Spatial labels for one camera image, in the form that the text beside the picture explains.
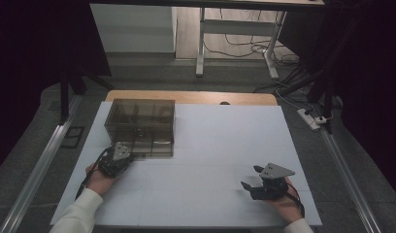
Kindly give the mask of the brown transparent drawer box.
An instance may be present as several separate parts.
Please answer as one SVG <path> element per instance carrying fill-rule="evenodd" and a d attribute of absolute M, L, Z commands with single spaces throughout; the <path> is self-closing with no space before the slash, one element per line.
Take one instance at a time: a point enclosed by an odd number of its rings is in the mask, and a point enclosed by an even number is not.
<path fill-rule="evenodd" d="M 175 101 L 115 99 L 105 121 L 112 144 L 123 143 L 141 158 L 172 157 Z"/>

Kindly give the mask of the wooden table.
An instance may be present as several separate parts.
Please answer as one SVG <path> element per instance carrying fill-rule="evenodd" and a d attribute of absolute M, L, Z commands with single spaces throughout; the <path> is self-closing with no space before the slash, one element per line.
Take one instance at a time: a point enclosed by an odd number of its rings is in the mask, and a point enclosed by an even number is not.
<path fill-rule="evenodd" d="M 230 105 L 277 106 L 273 94 L 268 93 L 235 93 L 211 91 L 167 91 L 167 90 L 112 90 L 106 100 L 115 99 L 165 99 L 175 100 L 177 104 L 212 104 L 227 102 Z"/>

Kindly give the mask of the white table mat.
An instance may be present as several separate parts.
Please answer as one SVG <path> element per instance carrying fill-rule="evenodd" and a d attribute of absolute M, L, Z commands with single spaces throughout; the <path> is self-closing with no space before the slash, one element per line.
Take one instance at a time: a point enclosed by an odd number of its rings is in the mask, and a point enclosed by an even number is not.
<path fill-rule="evenodd" d="M 279 106 L 178 104 L 174 154 L 133 162 L 104 196 L 95 222 L 119 228 L 257 228 L 280 216 L 243 185 L 256 166 L 294 171 L 311 225 L 321 223 Z"/>

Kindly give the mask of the aluminium floor rail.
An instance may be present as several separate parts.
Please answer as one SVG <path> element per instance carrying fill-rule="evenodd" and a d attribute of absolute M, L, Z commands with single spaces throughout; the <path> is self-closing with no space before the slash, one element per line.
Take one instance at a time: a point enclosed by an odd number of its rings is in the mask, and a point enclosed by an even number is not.
<path fill-rule="evenodd" d="M 333 157 L 335 166 L 340 173 L 340 176 L 346 186 L 348 195 L 359 214 L 361 221 L 367 233 L 381 233 L 380 225 L 370 208 L 370 205 L 361 191 L 354 176 L 352 175 L 347 162 L 341 153 L 338 143 L 332 134 L 328 133 L 326 129 L 321 130 L 322 138 Z"/>
<path fill-rule="evenodd" d="M 69 114 L 66 116 L 63 123 L 59 123 L 55 127 L 34 169 L 1 225 L 0 233 L 17 233 L 28 208 L 30 207 L 58 149 L 60 148 L 62 140 L 77 114 L 77 110 L 82 100 L 83 97 L 80 95 L 75 95 L 72 98 L 71 103 L 67 108 Z"/>

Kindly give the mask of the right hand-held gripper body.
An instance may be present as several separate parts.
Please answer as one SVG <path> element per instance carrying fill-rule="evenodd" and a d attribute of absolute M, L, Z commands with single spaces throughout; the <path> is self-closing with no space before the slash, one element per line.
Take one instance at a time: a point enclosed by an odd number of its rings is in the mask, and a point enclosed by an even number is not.
<path fill-rule="evenodd" d="M 277 200 L 288 192 L 286 177 L 293 176 L 294 171 L 274 163 L 268 163 L 261 173 L 258 173 L 262 185 L 252 187 L 250 191 L 253 200 Z"/>

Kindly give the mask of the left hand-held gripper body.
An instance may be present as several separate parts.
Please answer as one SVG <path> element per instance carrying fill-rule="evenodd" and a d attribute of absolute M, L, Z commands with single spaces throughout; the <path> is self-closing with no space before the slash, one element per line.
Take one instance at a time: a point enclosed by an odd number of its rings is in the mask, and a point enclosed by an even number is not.
<path fill-rule="evenodd" d="M 98 169 L 107 177 L 116 178 L 123 173 L 129 165 L 126 159 L 132 153 L 126 143 L 117 142 L 106 148 L 101 154 Z"/>

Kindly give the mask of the person's right hand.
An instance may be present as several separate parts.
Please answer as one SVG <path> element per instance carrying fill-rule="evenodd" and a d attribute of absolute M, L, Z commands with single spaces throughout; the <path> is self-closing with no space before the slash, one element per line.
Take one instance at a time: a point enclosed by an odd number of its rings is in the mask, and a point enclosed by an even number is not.
<path fill-rule="evenodd" d="M 303 217 L 298 205 L 287 196 L 277 200 L 266 200 L 266 203 L 270 204 L 287 224 Z"/>

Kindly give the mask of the white-legged desk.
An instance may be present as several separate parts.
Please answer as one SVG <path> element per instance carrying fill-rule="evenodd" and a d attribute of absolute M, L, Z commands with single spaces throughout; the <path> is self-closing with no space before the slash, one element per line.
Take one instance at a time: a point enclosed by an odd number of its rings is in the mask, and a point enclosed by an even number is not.
<path fill-rule="evenodd" d="M 191 7 L 200 9 L 199 44 L 196 58 L 197 77 L 204 73 L 204 36 L 206 34 L 267 36 L 271 41 L 263 52 L 263 58 L 273 80 L 279 78 L 272 54 L 281 32 L 282 22 L 287 12 L 323 10 L 323 0 L 89 0 L 95 4 L 116 4 L 159 7 Z M 274 22 L 239 21 L 229 19 L 207 19 L 208 8 L 276 11 Z"/>

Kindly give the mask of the white cabinet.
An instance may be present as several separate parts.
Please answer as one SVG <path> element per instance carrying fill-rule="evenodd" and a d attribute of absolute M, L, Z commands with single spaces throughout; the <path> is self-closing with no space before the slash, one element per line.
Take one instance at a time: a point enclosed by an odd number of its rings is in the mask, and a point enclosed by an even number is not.
<path fill-rule="evenodd" d="M 175 7 L 91 4 L 106 52 L 174 52 Z"/>

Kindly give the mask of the black floor frame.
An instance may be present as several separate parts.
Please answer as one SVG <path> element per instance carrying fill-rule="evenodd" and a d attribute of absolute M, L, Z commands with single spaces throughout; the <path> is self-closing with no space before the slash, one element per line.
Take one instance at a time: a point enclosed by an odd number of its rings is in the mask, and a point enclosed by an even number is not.
<path fill-rule="evenodd" d="M 82 139 L 84 132 L 83 126 L 72 126 L 68 129 L 61 143 L 62 149 L 76 149 Z"/>

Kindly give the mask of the black curtain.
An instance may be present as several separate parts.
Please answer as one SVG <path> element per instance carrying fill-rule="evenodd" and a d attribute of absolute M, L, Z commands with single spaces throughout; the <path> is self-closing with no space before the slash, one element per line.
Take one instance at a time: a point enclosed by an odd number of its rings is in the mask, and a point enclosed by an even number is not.
<path fill-rule="evenodd" d="M 43 90 L 66 79 L 109 76 L 91 0 L 0 0 L 0 166 L 40 106 Z"/>
<path fill-rule="evenodd" d="M 330 12 L 289 12 L 280 41 L 318 71 L 356 21 L 334 69 L 345 128 L 396 192 L 396 0 L 324 0 Z"/>

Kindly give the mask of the white power strip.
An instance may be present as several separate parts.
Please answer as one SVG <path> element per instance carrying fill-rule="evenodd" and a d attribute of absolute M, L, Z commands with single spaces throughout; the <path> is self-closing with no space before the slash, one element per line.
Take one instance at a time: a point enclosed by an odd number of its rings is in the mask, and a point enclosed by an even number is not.
<path fill-rule="evenodd" d="M 316 120 L 311 116 L 306 114 L 305 109 L 299 109 L 297 111 L 300 118 L 310 127 L 311 130 L 317 130 L 320 126 L 316 123 Z"/>

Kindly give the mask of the person's left hand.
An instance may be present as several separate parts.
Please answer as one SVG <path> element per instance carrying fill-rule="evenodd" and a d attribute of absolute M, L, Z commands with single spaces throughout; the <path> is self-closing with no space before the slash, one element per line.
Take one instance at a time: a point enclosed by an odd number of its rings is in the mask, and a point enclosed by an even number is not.
<path fill-rule="evenodd" d="M 85 187 L 93 190 L 99 195 L 105 194 L 116 181 L 114 178 L 107 177 L 100 172 L 94 163 L 87 166 L 85 171 L 87 174 L 92 172 Z"/>

